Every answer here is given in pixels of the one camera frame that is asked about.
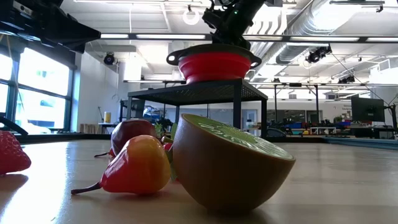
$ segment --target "window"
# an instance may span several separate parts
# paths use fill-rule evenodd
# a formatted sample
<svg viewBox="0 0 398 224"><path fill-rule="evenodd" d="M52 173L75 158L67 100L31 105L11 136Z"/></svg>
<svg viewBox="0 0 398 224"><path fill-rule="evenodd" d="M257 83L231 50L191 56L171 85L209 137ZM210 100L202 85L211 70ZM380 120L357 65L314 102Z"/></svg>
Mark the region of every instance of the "window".
<svg viewBox="0 0 398 224"><path fill-rule="evenodd" d="M65 121L65 99L30 90L19 90L16 123L62 129Z"/></svg>
<svg viewBox="0 0 398 224"><path fill-rule="evenodd" d="M11 58L0 54L0 79L10 80L12 71Z"/></svg>
<svg viewBox="0 0 398 224"><path fill-rule="evenodd" d="M0 114L7 109L8 86L0 84Z"/></svg>
<svg viewBox="0 0 398 224"><path fill-rule="evenodd" d="M18 73L20 84L66 96L68 81L67 66L28 48L21 54Z"/></svg>

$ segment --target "brown kiwi skin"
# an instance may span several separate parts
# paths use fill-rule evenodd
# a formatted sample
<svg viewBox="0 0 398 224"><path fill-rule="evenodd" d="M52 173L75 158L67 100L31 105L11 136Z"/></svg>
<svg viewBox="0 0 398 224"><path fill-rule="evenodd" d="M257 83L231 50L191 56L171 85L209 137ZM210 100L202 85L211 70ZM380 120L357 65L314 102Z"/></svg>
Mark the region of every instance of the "brown kiwi skin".
<svg viewBox="0 0 398 224"><path fill-rule="evenodd" d="M271 198L295 159L268 156L209 133L182 114L173 161L185 190L208 210L246 213Z"/></svg>

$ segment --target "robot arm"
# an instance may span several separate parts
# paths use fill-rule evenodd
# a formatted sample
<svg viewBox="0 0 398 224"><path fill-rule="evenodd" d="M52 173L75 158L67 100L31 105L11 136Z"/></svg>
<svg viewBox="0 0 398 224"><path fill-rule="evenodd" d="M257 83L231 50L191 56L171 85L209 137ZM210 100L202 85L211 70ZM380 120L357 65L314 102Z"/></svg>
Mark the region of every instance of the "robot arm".
<svg viewBox="0 0 398 224"><path fill-rule="evenodd" d="M253 25L253 18L265 3L269 6L282 6L278 0L217 0L224 11L215 9L214 0L211 7L206 9L202 19L210 28L216 29L211 33L214 44L236 45L250 50L250 43L243 38L244 31Z"/></svg>

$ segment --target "black metal table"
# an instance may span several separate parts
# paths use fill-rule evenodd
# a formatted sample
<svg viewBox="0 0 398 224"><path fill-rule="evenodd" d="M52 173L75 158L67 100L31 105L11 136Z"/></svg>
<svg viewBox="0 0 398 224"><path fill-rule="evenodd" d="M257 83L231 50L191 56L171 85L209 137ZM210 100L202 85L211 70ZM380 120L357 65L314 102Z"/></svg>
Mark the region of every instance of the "black metal table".
<svg viewBox="0 0 398 224"><path fill-rule="evenodd" d="M176 123L180 118L180 106L233 103L233 126L240 129L241 103L243 101L261 101L261 121L263 124L267 123L268 97L242 79L201 82L155 90L134 91L128 93L128 97L126 119L131 118L131 103L133 98L176 106ZM261 137L266 137L265 131L261 132Z"/></svg>

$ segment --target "strawberry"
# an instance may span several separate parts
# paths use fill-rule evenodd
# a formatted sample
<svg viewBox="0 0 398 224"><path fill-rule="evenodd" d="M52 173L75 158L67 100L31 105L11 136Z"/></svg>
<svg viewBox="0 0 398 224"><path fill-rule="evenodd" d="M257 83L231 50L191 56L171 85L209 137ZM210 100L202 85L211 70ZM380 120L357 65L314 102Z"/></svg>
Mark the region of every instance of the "strawberry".
<svg viewBox="0 0 398 224"><path fill-rule="evenodd" d="M0 131L0 175L28 169L31 163L15 136Z"/></svg>

